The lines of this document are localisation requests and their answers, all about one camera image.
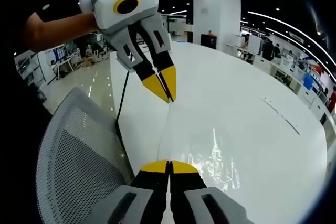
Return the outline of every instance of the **glossy white tabletop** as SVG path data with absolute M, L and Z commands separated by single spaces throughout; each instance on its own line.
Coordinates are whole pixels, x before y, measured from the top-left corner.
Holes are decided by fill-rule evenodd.
M 235 57 L 177 42 L 171 57 L 173 104 L 129 76 L 119 124 L 134 173 L 158 159 L 188 162 L 254 223 L 297 223 L 323 187 L 322 125 L 287 87 Z M 113 53 L 111 75 L 118 110 L 126 70 Z

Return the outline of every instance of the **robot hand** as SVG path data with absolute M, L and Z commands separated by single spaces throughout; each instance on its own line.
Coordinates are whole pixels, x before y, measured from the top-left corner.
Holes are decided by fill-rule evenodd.
M 253 224 L 243 206 L 218 188 L 207 188 L 195 167 L 167 160 L 143 166 L 130 186 L 118 187 L 93 205 L 82 224 L 161 223 L 168 180 L 170 211 L 176 224 Z
M 176 69 L 170 58 L 170 38 L 158 13 L 159 0 L 79 0 L 83 12 L 95 12 L 98 27 L 117 51 L 117 60 L 136 72 L 143 85 L 165 102 L 176 97 Z M 140 34 L 153 65 L 137 44 Z

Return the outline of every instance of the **black speaker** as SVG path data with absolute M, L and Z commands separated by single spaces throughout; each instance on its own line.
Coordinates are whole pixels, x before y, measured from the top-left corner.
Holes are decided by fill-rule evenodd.
M 217 36 L 201 34 L 201 45 L 216 49 Z
M 192 31 L 188 31 L 187 34 L 188 34 L 188 42 L 192 43 L 193 42 L 193 32 Z

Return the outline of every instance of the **black cable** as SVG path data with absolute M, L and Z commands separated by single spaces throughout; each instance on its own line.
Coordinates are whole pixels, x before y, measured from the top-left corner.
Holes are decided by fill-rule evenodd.
M 129 72 L 127 72 L 126 74 L 126 79 L 125 79 L 125 84 L 124 84 L 124 88 L 122 90 L 122 95 L 121 95 L 121 100 L 120 100 L 120 105 L 119 105 L 119 111 L 118 111 L 118 115 L 117 115 L 117 120 L 116 122 L 118 123 L 119 117 L 120 117 L 120 113 L 121 113 L 121 107 L 122 107 L 122 103 L 124 102 L 124 96 L 125 96 L 125 91 L 126 91 L 126 86 L 127 86 L 127 81 L 128 81 L 128 76 L 130 75 Z

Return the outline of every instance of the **curved light strip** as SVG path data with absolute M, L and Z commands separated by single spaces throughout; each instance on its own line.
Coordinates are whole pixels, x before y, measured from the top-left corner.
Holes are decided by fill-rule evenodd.
M 187 11 L 186 10 L 182 10 L 180 12 L 176 12 L 176 13 L 170 13 L 169 15 L 174 15 L 174 14 L 179 14 L 179 13 L 186 13 Z
M 182 14 L 174 14 L 174 15 L 170 15 L 170 14 L 161 14 L 161 16 L 166 16 L 166 17 L 170 17 L 170 16 L 174 16 L 174 17 L 181 17 L 181 18 L 185 18 L 186 15 L 182 15 Z
M 329 69 L 322 63 L 322 61 L 320 61 L 319 58 L 317 58 L 311 51 L 309 51 L 307 48 L 305 48 L 303 45 L 301 45 L 300 43 L 296 42 L 295 40 L 293 40 L 293 39 L 287 37 L 286 35 L 283 35 L 283 34 L 279 33 L 278 31 L 274 31 L 274 30 L 272 30 L 272 29 L 270 29 L 270 28 L 268 28 L 268 27 L 266 27 L 266 29 L 269 30 L 269 31 L 272 31 L 273 33 L 279 34 L 279 35 L 285 37 L 286 39 L 289 39 L 289 40 L 293 41 L 294 43 L 296 43 L 297 45 L 299 45 L 300 47 L 302 47 L 304 50 L 306 50 L 308 53 L 310 53 L 311 55 L 313 55 L 313 57 L 314 57 L 315 59 L 317 59 L 317 61 L 318 61 L 318 62 L 324 67 L 324 69 L 330 74 L 330 76 L 332 77 L 332 79 L 334 80 L 334 82 L 336 82 L 336 78 L 335 78 L 334 75 L 331 73 L 331 71 L 330 71 L 330 70 L 329 70 Z
M 305 34 L 304 32 L 300 31 L 298 28 L 295 28 L 295 27 L 293 27 L 293 26 L 291 26 L 291 25 L 289 25 L 289 24 L 287 24 L 287 23 L 285 23 L 285 22 L 283 22 L 283 21 L 280 21 L 280 20 L 278 20 L 278 19 L 276 19 L 276 18 L 272 18 L 272 17 L 267 16 L 267 15 L 264 15 L 264 14 L 254 13 L 254 12 L 250 12 L 250 11 L 248 11 L 247 13 L 254 14 L 254 15 L 258 15 L 258 16 L 261 16 L 261 17 L 265 17 L 265 18 L 269 18 L 269 19 L 275 20 L 275 21 L 277 21 L 277 22 L 280 22 L 280 23 L 282 23 L 282 24 L 284 24 L 284 25 L 286 25 L 286 26 L 288 26 L 288 27 L 294 29 L 295 31 L 298 31 L 299 33 L 301 33 L 302 35 L 304 35 L 306 38 L 310 39 L 311 42 L 313 42 L 315 45 L 317 45 L 317 46 L 318 46 L 318 47 L 319 47 L 319 48 L 320 48 L 320 49 L 321 49 L 321 50 L 322 50 L 322 51 L 329 57 L 329 59 L 332 61 L 332 63 L 334 63 L 334 65 L 336 66 L 336 62 L 334 61 L 333 58 L 331 58 L 331 56 L 328 54 L 328 52 L 325 51 L 325 49 L 324 49 L 323 47 L 321 47 L 315 40 L 313 40 L 312 38 L 310 38 L 310 37 L 309 37 L 307 34 Z

